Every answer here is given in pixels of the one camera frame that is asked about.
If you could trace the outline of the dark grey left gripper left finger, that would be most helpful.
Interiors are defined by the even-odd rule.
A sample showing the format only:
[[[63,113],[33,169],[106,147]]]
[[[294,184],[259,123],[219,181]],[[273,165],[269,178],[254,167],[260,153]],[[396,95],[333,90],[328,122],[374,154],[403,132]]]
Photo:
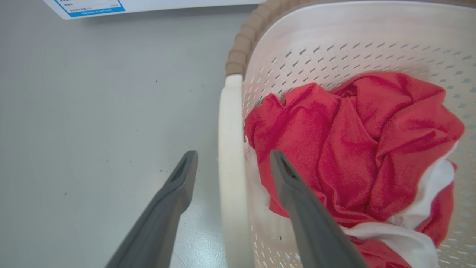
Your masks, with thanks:
[[[198,153],[184,154],[105,268],[169,268],[180,216],[189,207]]]

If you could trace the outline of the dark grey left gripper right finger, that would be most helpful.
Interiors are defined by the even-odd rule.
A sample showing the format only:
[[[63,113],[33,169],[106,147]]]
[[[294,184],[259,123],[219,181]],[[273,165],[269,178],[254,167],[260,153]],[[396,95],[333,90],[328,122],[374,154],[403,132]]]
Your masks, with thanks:
[[[269,158],[277,195],[289,214],[303,268],[369,268],[284,153],[272,150]]]

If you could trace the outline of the white perforated plastic laundry basket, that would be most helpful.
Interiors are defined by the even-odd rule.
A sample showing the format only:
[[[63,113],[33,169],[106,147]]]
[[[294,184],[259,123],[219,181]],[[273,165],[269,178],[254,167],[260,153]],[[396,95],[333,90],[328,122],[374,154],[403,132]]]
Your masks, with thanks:
[[[476,0],[267,0],[236,36],[219,104],[219,187],[228,268],[300,268],[289,219],[268,209],[245,160],[244,121],[269,94],[315,82],[326,90],[372,71],[445,88],[465,133],[450,231],[438,268],[476,268]]]

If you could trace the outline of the red garment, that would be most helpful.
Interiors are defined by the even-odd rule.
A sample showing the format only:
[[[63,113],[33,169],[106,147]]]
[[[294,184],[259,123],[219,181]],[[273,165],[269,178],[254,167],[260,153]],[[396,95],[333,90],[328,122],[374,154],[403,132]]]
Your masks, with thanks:
[[[367,73],[332,91],[316,83],[265,97],[245,120],[269,210],[289,217],[276,191],[270,152],[282,151],[343,229],[387,223],[415,200],[437,159],[465,126],[443,88],[401,73]],[[349,235],[371,268],[411,268],[383,242]]]

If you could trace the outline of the white garment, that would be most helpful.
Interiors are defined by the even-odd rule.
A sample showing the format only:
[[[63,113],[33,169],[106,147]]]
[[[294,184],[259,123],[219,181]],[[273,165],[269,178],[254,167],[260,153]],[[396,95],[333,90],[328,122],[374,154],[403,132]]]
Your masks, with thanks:
[[[257,268],[302,268],[291,221],[269,210],[270,197],[262,186],[257,156],[248,140],[244,143],[248,180],[253,251]],[[436,241],[444,239],[454,207],[454,163],[447,153],[430,165],[418,184],[412,204],[390,217],[387,223],[363,223],[343,228],[365,242],[383,242],[395,250],[411,268],[437,268]]]

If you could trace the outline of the white appliance with blue label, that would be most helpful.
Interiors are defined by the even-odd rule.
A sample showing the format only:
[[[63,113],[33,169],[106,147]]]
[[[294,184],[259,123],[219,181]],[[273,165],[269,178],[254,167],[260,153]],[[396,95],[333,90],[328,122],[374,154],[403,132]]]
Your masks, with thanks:
[[[154,10],[193,7],[240,6],[260,4],[265,0],[43,0],[64,20]]]

